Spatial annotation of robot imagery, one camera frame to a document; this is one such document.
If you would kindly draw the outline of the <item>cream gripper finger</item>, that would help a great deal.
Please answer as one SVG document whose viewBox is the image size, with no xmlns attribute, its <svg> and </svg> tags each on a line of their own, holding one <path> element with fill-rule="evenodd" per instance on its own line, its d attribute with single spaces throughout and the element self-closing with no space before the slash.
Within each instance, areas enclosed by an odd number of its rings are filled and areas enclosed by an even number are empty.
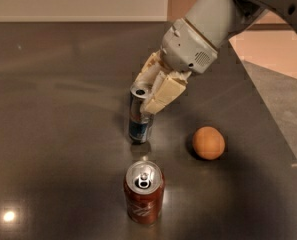
<svg viewBox="0 0 297 240">
<path fill-rule="evenodd" d="M 151 93 L 140 107 L 144 114 L 156 115 L 177 99 L 186 89 L 191 72 L 160 71 L 152 85 Z"/>
<path fill-rule="evenodd" d="M 160 52 L 153 52 L 141 68 L 134 84 L 149 87 L 151 91 L 157 91 L 165 79 L 166 68 L 160 58 Z"/>
</svg>

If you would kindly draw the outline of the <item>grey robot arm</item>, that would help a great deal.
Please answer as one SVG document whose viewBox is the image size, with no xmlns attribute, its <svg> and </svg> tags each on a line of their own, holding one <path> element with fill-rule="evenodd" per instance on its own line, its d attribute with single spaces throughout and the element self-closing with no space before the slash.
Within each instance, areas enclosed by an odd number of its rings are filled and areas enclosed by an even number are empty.
<svg viewBox="0 0 297 240">
<path fill-rule="evenodd" d="M 191 74 L 202 74 L 231 37 L 272 11 L 297 33 L 297 0 L 197 0 L 163 36 L 136 78 L 150 88 L 140 106 L 155 115 L 186 89 Z"/>
</svg>

